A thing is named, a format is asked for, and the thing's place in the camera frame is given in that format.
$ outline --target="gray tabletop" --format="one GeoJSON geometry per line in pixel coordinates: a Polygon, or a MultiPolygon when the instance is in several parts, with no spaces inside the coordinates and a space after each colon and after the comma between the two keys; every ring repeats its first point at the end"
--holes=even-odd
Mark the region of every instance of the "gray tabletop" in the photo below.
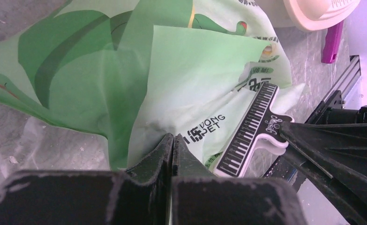
{"type": "MultiPolygon", "coordinates": [[[[0,41],[35,23],[65,0],[0,0],[0,41]]],[[[334,64],[321,63],[325,31],[304,33],[298,29],[276,29],[291,61],[293,82],[306,83],[310,93],[301,97],[288,114],[304,122],[337,78],[349,65],[344,29],[334,64]]],[[[0,183],[20,169],[108,170],[105,138],[52,127],[22,112],[0,104],[0,183]]],[[[275,157],[259,151],[248,176],[261,176],[275,157]]]]}

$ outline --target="green plastic bag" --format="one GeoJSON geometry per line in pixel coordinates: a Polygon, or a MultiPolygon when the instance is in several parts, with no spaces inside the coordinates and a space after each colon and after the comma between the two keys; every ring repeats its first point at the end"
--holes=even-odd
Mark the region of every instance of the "green plastic bag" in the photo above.
{"type": "MultiPolygon", "coordinates": [[[[137,163],[167,132],[184,135],[220,110],[238,118],[264,81],[290,87],[290,65],[249,1],[73,0],[0,43],[0,102],[105,136],[114,170],[137,163]]],[[[280,111],[303,89],[291,87],[280,111]]],[[[189,149],[205,162],[230,127],[189,149]]]]}

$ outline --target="purple handle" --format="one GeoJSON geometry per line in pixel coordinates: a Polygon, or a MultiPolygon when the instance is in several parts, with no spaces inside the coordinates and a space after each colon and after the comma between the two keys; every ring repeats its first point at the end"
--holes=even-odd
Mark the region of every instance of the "purple handle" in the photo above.
{"type": "Polygon", "coordinates": [[[341,21],[337,25],[328,28],[325,36],[325,46],[322,50],[322,63],[333,63],[337,59],[343,26],[344,22],[341,21]]]}

